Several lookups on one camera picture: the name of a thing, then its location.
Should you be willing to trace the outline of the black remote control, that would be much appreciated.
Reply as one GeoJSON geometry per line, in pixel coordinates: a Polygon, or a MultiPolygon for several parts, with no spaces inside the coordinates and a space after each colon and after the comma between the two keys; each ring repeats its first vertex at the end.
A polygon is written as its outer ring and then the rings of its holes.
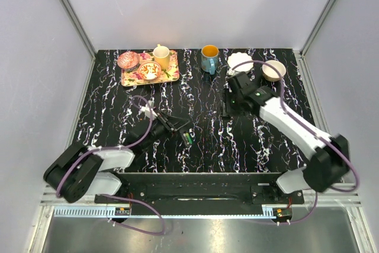
{"type": "Polygon", "coordinates": [[[185,144],[185,146],[191,146],[193,144],[193,141],[192,141],[192,138],[191,138],[191,135],[189,133],[188,130],[186,129],[181,129],[179,131],[180,135],[181,135],[181,138],[185,144]]]}

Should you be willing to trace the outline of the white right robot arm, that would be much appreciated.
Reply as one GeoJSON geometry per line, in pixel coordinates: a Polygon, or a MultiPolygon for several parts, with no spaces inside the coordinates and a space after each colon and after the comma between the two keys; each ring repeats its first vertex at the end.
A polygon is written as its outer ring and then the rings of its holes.
{"type": "Polygon", "coordinates": [[[306,166],[287,171],[276,179],[269,189],[272,201],[283,203],[291,193],[309,188],[322,193],[349,172],[349,144],[345,137],[333,137],[310,124],[270,87],[258,87],[244,72],[226,81],[225,116],[260,117],[287,136],[308,160],[306,166]]]}

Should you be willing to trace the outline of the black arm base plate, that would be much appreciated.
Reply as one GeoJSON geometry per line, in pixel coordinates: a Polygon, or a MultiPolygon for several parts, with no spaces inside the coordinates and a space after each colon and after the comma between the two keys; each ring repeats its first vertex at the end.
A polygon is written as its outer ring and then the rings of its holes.
{"type": "Polygon", "coordinates": [[[304,204],[302,191],[283,194],[279,173],[124,173],[116,196],[147,203],[174,200],[226,200],[247,204],[304,204]]]}

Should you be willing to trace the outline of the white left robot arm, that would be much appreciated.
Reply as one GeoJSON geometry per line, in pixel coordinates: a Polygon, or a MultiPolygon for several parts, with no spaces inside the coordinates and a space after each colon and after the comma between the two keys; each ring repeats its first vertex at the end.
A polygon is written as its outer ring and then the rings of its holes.
{"type": "Polygon", "coordinates": [[[68,203],[74,203],[85,194],[106,193],[116,203],[128,196],[128,188],[114,174],[105,172],[114,168],[128,168],[161,138],[179,134],[185,146],[192,144],[190,119],[170,116],[163,111],[143,108],[147,121],[134,126],[121,146],[89,147],[75,142],[45,170],[44,181],[68,203]]]}

